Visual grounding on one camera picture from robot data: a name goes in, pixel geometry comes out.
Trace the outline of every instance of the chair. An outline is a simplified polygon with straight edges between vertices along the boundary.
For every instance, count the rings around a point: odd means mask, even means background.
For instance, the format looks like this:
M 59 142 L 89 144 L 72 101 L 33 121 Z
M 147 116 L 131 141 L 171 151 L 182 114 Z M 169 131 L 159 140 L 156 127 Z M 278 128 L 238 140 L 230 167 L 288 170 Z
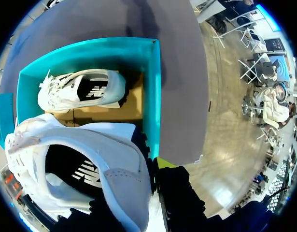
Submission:
M 268 55 L 266 53 L 263 53 L 258 57 L 258 60 L 252 60 L 253 65 L 249 67 L 246 63 L 242 62 L 241 60 L 238 60 L 239 63 L 241 63 L 245 68 L 247 68 L 247 71 L 240 76 L 240 79 L 242 79 L 244 76 L 247 76 L 249 79 L 249 82 L 247 84 L 249 85 L 252 83 L 255 79 L 258 79 L 260 83 L 263 82 L 263 80 L 271 79 L 273 81 L 277 80 L 277 68 L 279 67 L 279 62 L 275 61 L 274 63 L 271 63 Z M 260 63 L 261 67 L 261 73 L 258 73 L 259 70 L 255 68 L 256 64 Z M 254 77 L 250 77 L 248 73 L 251 72 Z
M 266 109 L 266 110 L 262 110 L 263 111 L 263 120 L 265 123 L 271 125 L 271 127 L 269 128 L 268 131 L 265 131 L 264 127 L 261 127 L 261 131 L 262 131 L 262 135 L 259 136 L 257 138 L 260 139 L 262 138 L 263 136 L 265 136 L 265 141 L 266 143 L 270 143 L 270 145 L 272 147 L 275 147 L 276 144 L 277 144 L 277 140 L 276 140 L 276 136 L 277 136 L 277 133 L 279 132 L 278 128 L 279 128 L 279 124 L 277 122 L 275 122 L 273 119 L 273 112 L 274 112 L 274 104 L 273 104 L 273 100 L 270 99 L 269 97 L 267 96 L 264 96 L 264 106 L 263 106 L 263 109 Z
M 245 31 L 239 31 L 243 34 L 240 41 L 246 46 L 246 48 L 251 45 L 251 51 L 255 51 L 257 53 L 268 51 L 264 39 L 258 34 L 255 34 L 253 30 L 246 28 Z

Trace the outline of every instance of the gray floor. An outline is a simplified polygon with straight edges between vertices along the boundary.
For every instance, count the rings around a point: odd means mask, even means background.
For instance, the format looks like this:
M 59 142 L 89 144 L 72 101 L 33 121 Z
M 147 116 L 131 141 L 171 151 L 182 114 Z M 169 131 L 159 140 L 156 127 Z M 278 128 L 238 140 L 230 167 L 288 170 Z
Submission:
M 214 33 L 208 23 L 200 28 L 208 64 L 211 109 L 203 157 L 199 164 L 186 167 L 192 187 L 206 203 L 205 214 L 211 216 L 222 208 L 229 209 L 246 193 L 268 146 L 256 140 L 260 129 L 241 115 L 243 96 L 253 85 L 247 87 L 240 80 L 241 66 L 237 60 L 252 58 L 251 50 L 240 42 L 239 32 L 225 37 L 224 49 L 218 40 L 212 39 Z

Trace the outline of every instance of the person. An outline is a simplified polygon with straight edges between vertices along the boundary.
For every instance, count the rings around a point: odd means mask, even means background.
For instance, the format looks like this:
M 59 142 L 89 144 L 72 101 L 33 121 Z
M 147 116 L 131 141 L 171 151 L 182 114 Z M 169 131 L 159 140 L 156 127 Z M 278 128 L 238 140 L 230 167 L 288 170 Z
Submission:
M 254 0 L 191 0 L 190 2 L 193 7 L 207 2 L 200 14 L 197 16 L 197 21 L 202 23 L 213 15 L 224 11 L 228 5 L 233 5 L 238 1 L 243 1 L 248 6 L 251 6 L 254 3 Z
M 291 118 L 293 118 L 296 114 L 297 114 L 297 105 L 295 103 L 284 103 L 284 104 L 280 104 L 282 106 L 285 106 L 289 109 L 289 117 L 287 118 L 287 120 L 283 121 L 283 122 L 277 122 L 279 125 L 279 129 L 283 128 L 285 125 L 287 125 L 290 121 Z
M 276 121 L 279 125 L 278 129 L 281 129 L 283 127 L 285 127 L 285 125 L 287 125 L 290 121 L 290 119 L 292 119 L 296 113 L 297 113 L 297 105 L 295 103 L 283 103 L 280 104 L 279 108 L 286 108 L 287 110 L 282 110 L 283 113 L 275 116 L 274 117 L 274 121 Z M 265 129 L 269 129 L 271 127 L 271 125 L 264 123 L 264 124 L 259 124 L 259 126 L 264 127 Z

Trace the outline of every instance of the cardboard box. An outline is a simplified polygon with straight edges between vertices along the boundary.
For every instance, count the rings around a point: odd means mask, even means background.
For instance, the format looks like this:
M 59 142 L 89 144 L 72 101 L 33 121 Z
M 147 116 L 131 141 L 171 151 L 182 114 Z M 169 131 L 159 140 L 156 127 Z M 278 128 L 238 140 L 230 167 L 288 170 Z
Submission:
M 74 109 L 74 123 L 129 122 L 139 124 L 143 119 L 143 75 L 129 90 L 127 101 L 119 109 L 89 106 Z

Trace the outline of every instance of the sneaker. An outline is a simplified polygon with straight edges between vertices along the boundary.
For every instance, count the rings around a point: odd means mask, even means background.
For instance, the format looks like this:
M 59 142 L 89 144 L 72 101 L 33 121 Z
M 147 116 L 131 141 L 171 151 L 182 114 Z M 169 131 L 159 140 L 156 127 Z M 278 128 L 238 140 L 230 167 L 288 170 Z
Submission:
M 126 88 L 121 74 L 89 69 L 48 77 L 49 72 L 40 84 L 38 94 L 38 104 L 44 111 L 66 113 L 70 109 L 92 105 L 120 108 L 118 101 L 124 97 Z
M 90 213 L 89 202 L 103 191 L 126 231 L 145 231 L 151 196 L 145 158 L 130 133 L 117 136 L 112 128 L 99 123 L 67 128 L 51 114 L 27 119 L 6 137 L 9 169 L 24 193 L 55 220 L 67 218 L 70 208 Z

